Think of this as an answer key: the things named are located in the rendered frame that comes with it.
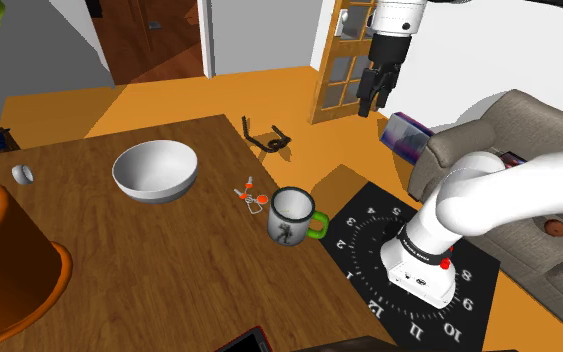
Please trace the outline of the white bowl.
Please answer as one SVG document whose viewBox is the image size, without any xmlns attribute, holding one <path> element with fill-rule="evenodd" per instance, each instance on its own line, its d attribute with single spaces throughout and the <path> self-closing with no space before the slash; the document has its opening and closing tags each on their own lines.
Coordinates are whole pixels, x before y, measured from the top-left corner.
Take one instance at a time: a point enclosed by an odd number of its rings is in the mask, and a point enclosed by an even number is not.
<svg viewBox="0 0 563 352">
<path fill-rule="evenodd" d="M 114 162 L 112 177 L 128 197 L 163 204 L 185 195 L 198 175 L 198 157 L 188 145 L 152 140 L 124 151 Z"/>
</svg>

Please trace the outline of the black bent object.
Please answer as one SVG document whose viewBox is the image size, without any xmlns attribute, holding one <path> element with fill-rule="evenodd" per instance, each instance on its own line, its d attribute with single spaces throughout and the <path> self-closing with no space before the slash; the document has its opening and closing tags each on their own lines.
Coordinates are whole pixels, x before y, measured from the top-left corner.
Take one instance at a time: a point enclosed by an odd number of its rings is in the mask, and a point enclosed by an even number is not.
<svg viewBox="0 0 563 352">
<path fill-rule="evenodd" d="M 285 148 L 292 141 L 292 139 L 289 136 L 285 135 L 277 126 L 272 125 L 271 128 L 276 133 L 277 138 L 273 138 L 269 140 L 266 144 L 263 144 L 259 140 L 249 135 L 248 121 L 245 115 L 241 117 L 241 122 L 242 122 L 244 138 L 248 142 L 257 146 L 263 152 L 276 153 L 281 149 Z"/>
</svg>

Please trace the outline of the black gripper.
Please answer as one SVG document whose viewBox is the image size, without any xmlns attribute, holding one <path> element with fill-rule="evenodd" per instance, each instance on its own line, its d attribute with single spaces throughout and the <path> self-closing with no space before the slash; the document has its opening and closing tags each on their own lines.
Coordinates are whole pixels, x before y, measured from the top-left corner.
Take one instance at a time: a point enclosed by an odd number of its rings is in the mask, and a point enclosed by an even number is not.
<svg viewBox="0 0 563 352">
<path fill-rule="evenodd" d="M 373 63 L 373 69 L 365 68 L 363 70 L 357 89 L 359 116 L 367 117 L 369 115 L 374 99 L 373 88 L 379 72 L 382 72 L 382 77 L 379 81 L 379 94 L 375 107 L 385 107 L 391 91 L 396 87 L 400 67 L 406 60 L 411 39 L 411 36 L 373 35 L 368 55 L 369 60 Z"/>
</svg>

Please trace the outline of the wooden table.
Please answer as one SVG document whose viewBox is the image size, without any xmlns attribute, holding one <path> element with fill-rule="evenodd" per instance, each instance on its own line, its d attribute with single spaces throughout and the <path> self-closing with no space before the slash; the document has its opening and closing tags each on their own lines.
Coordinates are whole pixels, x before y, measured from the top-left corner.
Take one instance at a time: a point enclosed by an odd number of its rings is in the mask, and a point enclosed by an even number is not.
<svg viewBox="0 0 563 352">
<path fill-rule="evenodd" d="M 194 186 L 166 204 L 130 199 L 117 157 L 168 139 L 199 159 Z M 254 326 L 273 352 L 387 331 L 313 239 L 270 240 L 234 189 L 276 184 L 217 115 L 0 154 L 4 186 L 73 260 L 53 308 L 0 352 L 213 352 Z"/>
</svg>

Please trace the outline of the orange plant pot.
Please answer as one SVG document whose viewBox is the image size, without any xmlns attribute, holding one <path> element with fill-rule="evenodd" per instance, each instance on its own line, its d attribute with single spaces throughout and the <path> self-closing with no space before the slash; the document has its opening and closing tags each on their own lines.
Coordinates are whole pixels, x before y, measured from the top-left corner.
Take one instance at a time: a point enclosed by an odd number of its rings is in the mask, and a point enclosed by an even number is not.
<svg viewBox="0 0 563 352">
<path fill-rule="evenodd" d="M 72 257 L 47 239 L 0 185 L 0 342 L 40 319 L 63 294 Z"/>
</svg>

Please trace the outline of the orange and white keyring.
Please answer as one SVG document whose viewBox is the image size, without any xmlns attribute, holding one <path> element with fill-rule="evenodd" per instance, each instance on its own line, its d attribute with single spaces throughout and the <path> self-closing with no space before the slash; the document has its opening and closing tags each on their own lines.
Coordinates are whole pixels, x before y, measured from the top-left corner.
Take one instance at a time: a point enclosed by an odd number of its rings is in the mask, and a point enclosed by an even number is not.
<svg viewBox="0 0 563 352">
<path fill-rule="evenodd" d="M 269 198 L 266 195 L 260 194 L 253 196 L 249 191 L 253 188 L 253 177 L 250 176 L 244 185 L 244 190 L 241 191 L 237 188 L 234 193 L 245 202 L 247 209 L 252 215 L 258 214 L 263 211 L 263 206 L 268 203 Z"/>
</svg>

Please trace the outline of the black clock-face robot stand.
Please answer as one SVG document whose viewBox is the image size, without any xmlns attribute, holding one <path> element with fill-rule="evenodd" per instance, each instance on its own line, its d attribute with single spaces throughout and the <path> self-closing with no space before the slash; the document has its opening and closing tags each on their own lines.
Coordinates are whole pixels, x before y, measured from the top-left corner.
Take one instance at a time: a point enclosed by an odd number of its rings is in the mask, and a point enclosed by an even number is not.
<svg viewBox="0 0 563 352">
<path fill-rule="evenodd" d="M 390 282 L 382 244 L 416 210 L 372 182 L 330 221 L 320 243 L 396 344 L 405 348 L 481 352 L 500 262 L 468 241 L 454 244 L 452 301 L 437 309 Z"/>
</svg>

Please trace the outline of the grey-brown sofa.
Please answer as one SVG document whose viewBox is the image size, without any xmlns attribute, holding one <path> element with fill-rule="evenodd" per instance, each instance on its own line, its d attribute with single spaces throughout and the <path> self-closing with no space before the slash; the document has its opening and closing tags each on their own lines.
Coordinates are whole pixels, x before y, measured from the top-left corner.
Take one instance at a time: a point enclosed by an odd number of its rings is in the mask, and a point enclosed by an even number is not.
<svg viewBox="0 0 563 352">
<path fill-rule="evenodd" d="M 409 195 L 425 202 L 450 166 L 473 151 L 512 152 L 523 160 L 563 151 L 563 111 L 522 91 L 507 92 L 480 119 L 429 139 L 411 172 Z M 555 218 L 563 223 L 563 214 Z M 546 221 L 517 221 L 470 241 L 498 259 L 511 279 L 563 322 L 563 236 L 545 233 Z"/>
</svg>

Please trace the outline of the red and black book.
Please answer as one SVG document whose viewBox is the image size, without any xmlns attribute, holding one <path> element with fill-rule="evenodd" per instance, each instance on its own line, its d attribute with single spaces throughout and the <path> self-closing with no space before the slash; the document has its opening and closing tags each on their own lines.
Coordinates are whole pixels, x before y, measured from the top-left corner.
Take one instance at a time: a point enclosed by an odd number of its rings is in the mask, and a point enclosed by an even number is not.
<svg viewBox="0 0 563 352">
<path fill-rule="evenodd" d="M 512 168 L 518 165 L 526 163 L 526 160 L 518 156 L 517 154 L 508 151 L 499 155 L 506 168 Z"/>
</svg>

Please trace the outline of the wooden door with glass panes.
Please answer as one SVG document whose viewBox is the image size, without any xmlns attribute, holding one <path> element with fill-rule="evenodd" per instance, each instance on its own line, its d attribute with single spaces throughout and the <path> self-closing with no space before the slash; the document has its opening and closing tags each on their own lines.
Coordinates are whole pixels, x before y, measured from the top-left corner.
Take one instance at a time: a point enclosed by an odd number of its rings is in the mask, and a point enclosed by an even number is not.
<svg viewBox="0 0 563 352">
<path fill-rule="evenodd" d="M 323 0 L 311 67 L 317 71 L 308 122 L 317 124 L 355 115 L 361 74 L 368 59 L 372 35 L 367 22 L 377 0 Z"/>
</svg>

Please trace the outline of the purple box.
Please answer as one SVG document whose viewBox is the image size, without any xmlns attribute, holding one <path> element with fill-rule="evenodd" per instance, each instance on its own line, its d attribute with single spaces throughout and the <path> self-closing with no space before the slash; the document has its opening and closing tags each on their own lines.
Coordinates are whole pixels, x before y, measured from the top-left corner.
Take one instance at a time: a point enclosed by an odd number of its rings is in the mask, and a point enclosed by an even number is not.
<svg viewBox="0 0 563 352">
<path fill-rule="evenodd" d="M 393 113 L 381 134 L 380 141 L 395 154 L 415 165 L 434 132 L 410 116 Z"/>
</svg>

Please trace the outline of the red-edged black tablet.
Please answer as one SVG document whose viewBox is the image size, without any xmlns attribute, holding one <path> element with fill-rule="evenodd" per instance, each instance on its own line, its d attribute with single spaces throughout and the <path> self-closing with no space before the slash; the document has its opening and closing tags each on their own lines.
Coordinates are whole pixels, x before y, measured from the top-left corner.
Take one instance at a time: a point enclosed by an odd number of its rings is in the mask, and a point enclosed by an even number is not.
<svg viewBox="0 0 563 352">
<path fill-rule="evenodd" d="M 273 352 L 273 349 L 263 329 L 255 326 L 214 352 Z"/>
</svg>

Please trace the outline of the dark brown wooden door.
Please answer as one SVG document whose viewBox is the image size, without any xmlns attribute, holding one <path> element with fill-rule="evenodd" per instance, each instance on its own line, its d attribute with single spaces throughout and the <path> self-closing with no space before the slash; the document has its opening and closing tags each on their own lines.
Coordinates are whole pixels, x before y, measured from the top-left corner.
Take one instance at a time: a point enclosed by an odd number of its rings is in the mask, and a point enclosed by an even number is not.
<svg viewBox="0 0 563 352">
<path fill-rule="evenodd" d="M 84 0 L 117 85 L 204 74 L 197 0 Z"/>
</svg>

